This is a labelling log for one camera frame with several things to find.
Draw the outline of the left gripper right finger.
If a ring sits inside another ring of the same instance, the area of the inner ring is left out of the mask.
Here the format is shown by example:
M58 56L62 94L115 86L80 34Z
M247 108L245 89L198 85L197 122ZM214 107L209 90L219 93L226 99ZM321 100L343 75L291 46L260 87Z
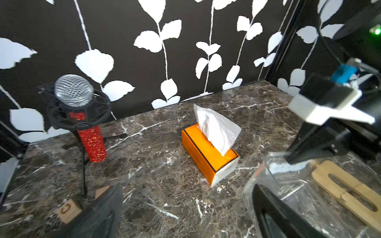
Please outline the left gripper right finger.
M266 186L256 184L252 197L256 221L263 238L324 237Z

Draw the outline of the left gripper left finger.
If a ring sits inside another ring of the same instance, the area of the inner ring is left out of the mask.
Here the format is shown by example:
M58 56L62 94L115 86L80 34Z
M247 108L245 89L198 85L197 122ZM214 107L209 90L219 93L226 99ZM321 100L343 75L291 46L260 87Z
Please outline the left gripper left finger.
M114 238L121 220L123 192L112 186L73 221L55 232L56 238Z

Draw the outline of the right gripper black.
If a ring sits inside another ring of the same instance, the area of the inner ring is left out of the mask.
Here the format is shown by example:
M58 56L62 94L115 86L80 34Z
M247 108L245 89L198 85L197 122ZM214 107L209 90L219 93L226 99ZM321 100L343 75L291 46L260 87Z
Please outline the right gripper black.
M287 149L289 164L354 152L363 161L381 159L381 126L329 119L322 126L304 122Z

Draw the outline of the clear plastic tissue box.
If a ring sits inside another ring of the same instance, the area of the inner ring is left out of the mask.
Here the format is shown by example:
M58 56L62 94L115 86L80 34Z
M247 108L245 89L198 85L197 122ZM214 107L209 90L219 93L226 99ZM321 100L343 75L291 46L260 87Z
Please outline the clear plastic tissue box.
M247 182L243 196L256 234L253 189L264 185L324 238L381 235L381 177L356 154L315 158L296 164L287 153L267 154Z

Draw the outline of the orange tissue paper pack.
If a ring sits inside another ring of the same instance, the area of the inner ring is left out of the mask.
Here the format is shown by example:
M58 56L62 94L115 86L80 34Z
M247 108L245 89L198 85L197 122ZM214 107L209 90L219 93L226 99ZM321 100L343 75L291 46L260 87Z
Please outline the orange tissue paper pack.
M240 156L232 147L242 129L212 109L193 109L197 124L182 130L182 144L213 187L235 170Z

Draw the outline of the wooden number cube right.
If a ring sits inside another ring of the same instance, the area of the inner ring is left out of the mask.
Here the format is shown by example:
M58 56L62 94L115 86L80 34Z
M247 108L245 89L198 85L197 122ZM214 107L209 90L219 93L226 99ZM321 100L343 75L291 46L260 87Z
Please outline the wooden number cube right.
M109 185L95 190L95 199L98 199L104 192L110 188Z

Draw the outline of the wooden letter cube left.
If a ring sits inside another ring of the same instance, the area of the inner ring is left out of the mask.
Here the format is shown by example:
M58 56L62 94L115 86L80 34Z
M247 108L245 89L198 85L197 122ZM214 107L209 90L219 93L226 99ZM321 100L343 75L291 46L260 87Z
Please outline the wooden letter cube left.
M81 212L81 207L73 199L69 199L56 211L56 214L61 222L68 224Z

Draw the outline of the black microphone tripod stand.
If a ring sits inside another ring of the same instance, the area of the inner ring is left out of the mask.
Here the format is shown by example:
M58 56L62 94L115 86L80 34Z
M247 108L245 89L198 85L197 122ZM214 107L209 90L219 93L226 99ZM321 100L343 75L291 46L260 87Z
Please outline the black microphone tripod stand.
M99 90L94 90L93 99L90 102L87 111L92 116L92 119L86 123L76 123L68 115L69 107L59 101L54 93L54 85L42 84L38 86L39 94L44 96L47 103L46 113L50 123L55 129L64 129L72 132L76 137L76 142L63 146L67 150L73 146L77 146L82 152L82 195L87 196L87 186L85 181L85 166L90 162L87 152L85 151L82 142L78 136L77 130L88 129L99 126L108 120L111 115L111 101L109 97ZM123 139L127 134L122 133L116 136L103 137L103 142L109 139Z

